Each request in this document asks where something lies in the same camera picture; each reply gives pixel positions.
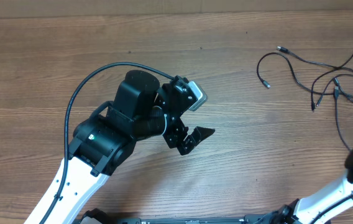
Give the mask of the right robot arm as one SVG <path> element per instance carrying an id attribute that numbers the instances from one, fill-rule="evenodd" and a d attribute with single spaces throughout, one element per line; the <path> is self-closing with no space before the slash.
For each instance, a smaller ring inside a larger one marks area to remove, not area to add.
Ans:
<path id="1" fill-rule="evenodd" d="M 353 150 L 344 164 L 342 176 L 313 195 L 296 199 L 272 215 L 271 223 L 329 223 L 340 213 L 353 207 Z"/>

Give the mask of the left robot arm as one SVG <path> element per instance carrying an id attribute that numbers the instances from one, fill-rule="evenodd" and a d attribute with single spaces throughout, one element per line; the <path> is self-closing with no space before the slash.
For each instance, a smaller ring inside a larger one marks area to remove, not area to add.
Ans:
<path id="1" fill-rule="evenodd" d="M 163 136 L 169 148 L 189 154 L 214 130 L 197 126 L 189 134 L 181 116 L 197 110 L 207 98 L 187 78 L 160 84 L 145 71 L 127 72 L 114 101 L 101 104 L 75 128 L 67 157 L 26 222 L 72 223 L 138 141 Z"/>

